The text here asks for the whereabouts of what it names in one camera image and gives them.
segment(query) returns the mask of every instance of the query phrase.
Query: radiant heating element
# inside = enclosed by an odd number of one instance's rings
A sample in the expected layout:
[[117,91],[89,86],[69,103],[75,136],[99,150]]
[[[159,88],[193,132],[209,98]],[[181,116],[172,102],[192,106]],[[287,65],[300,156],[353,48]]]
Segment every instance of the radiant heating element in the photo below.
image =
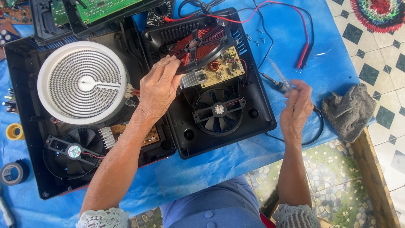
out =
[[95,124],[124,105],[127,72],[107,47],[75,42],[54,51],[38,76],[38,94],[46,110],[71,124]]

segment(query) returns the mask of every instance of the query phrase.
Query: red wire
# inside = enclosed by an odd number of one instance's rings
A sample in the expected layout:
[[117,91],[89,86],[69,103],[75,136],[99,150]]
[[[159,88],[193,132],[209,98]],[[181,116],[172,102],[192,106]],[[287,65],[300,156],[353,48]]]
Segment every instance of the red wire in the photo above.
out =
[[97,157],[97,156],[95,156],[94,154],[87,153],[87,152],[82,152],[82,154],[85,154],[85,155],[92,155],[92,156],[94,156],[94,157],[96,157],[96,158],[105,158],[105,156]]
[[[243,59],[236,59],[236,60],[231,60],[231,61],[226,61],[226,62],[236,62],[236,61],[243,61],[245,63],[246,81],[243,83],[243,86],[242,86],[242,91],[245,91],[245,83],[247,82],[247,65],[246,65],[246,62]],[[243,96],[242,98],[240,98],[237,101],[234,101],[234,102],[231,102],[231,103],[227,104],[226,106],[228,107],[228,106],[230,106],[231,104],[233,104],[235,102],[243,100],[244,98],[245,98],[245,96]]]
[[[191,15],[191,16],[188,16],[188,17],[185,17],[185,18],[181,18],[181,19],[170,19],[170,18],[168,18],[168,17],[165,17],[164,20],[165,20],[166,22],[176,22],[176,21],[181,21],[181,20],[184,20],[184,19],[191,18],[191,17],[196,16],[196,15],[204,15],[204,16],[215,17],[215,18],[219,18],[219,19],[226,20],[226,21],[229,21],[229,22],[234,22],[234,23],[245,23],[245,22],[248,22],[248,21],[253,17],[253,15],[255,14],[255,12],[257,11],[257,9],[258,9],[261,5],[263,5],[264,3],[268,3],[268,2],[272,2],[272,3],[283,3],[283,2],[275,2],[275,1],[269,1],[269,0],[268,0],[268,1],[264,1],[264,2],[262,2],[260,5],[258,5],[258,6],[256,7],[256,9],[253,11],[252,15],[251,15],[247,20],[245,20],[245,21],[243,21],[243,22],[234,21],[234,20],[230,20],[230,19],[228,19],[228,18],[224,18],[224,17],[220,17],[220,16],[216,16],[216,15],[211,15],[211,14],[194,14],[194,15]],[[308,49],[308,46],[309,46],[309,36],[308,36],[308,30],[307,30],[307,25],[306,25],[306,23],[305,23],[304,15],[303,15],[303,14],[301,13],[301,11],[298,10],[297,8],[295,8],[295,7],[293,7],[293,6],[289,6],[289,7],[295,9],[295,10],[301,15],[301,18],[302,18],[302,20],[303,20],[303,22],[304,22],[305,34],[306,34],[306,36],[307,36],[307,44],[305,45],[304,50],[303,50],[303,52],[301,53],[300,60],[299,60],[298,63],[297,63],[297,69],[299,69],[299,68],[301,67],[301,65],[302,65],[302,61],[303,61],[303,59],[304,59],[305,53],[307,52],[307,49]]]

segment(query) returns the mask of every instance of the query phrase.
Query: black electrical tape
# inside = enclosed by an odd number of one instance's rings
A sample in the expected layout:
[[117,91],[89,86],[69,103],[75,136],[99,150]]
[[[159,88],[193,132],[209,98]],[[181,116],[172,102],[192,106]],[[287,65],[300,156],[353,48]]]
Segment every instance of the black electrical tape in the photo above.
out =
[[[13,168],[16,168],[18,171],[17,178],[13,178],[11,175],[11,170]],[[28,176],[30,175],[30,168],[20,159],[15,162],[7,163],[5,166],[3,166],[0,170],[0,175],[1,183],[7,186],[18,185],[19,183],[27,180]]]

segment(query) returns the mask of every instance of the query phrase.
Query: cooling fan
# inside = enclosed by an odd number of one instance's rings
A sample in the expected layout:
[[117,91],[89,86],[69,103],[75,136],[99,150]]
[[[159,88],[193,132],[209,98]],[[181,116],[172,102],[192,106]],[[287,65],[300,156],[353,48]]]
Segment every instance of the cooling fan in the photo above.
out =
[[101,164],[106,151],[101,135],[93,126],[77,126],[62,135],[49,136],[44,161],[49,171],[59,178],[83,177]]
[[207,90],[196,101],[195,123],[210,135],[228,135],[240,125],[245,104],[245,100],[226,89]]
[[181,61],[178,74],[188,73],[201,68],[223,51],[238,44],[238,39],[232,37],[230,29],[222,23],[200,30],[177,42],[170,49],[170,55]]
[[113,51],[80,41],[58,48],[45,60],[37,88],[42,105],[56,119],[92,125],[127,104],[128,83],[126,68]]

